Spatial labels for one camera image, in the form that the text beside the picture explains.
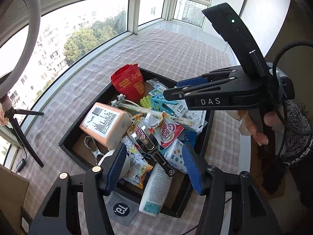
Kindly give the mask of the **right forearm patterned sleeve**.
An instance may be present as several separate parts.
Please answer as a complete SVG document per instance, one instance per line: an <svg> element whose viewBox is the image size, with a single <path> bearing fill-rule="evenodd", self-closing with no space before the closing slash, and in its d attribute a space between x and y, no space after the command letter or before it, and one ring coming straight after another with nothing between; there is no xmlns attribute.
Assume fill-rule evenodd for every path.
<svg viewBox="0 0 313 235"><path fill-rule="evenodd" d="M285 110L279 107L281 115L286 115L285 121L296 130L305 132L311 130L310 122L302 115L300 108L291 100L285 101ZM289 168L312 164L312 134L302 136L288 130L285 138L285 152L281 155L284 165Z"/></svg>

